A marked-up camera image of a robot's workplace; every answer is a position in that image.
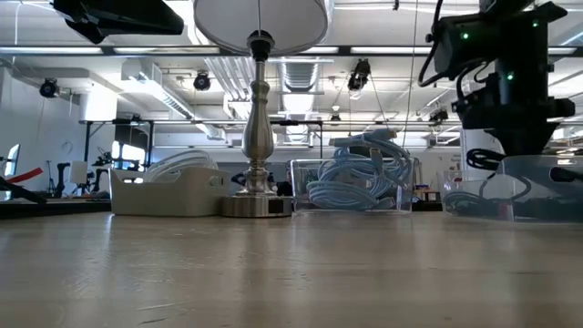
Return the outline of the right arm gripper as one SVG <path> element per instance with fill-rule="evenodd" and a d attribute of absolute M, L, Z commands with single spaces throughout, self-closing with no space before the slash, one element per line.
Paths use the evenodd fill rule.
<path fill-rule="evenodd" d="M 538 63 L 497 60 L 484 86 L 459 92 L 452 110 L 465 130 L 482 129 L 499 141 L 507 156 L 539 155 L 558 126 L 557 118 L 575 115 L 575 103 L 548 94 L 546 60 Z"/>

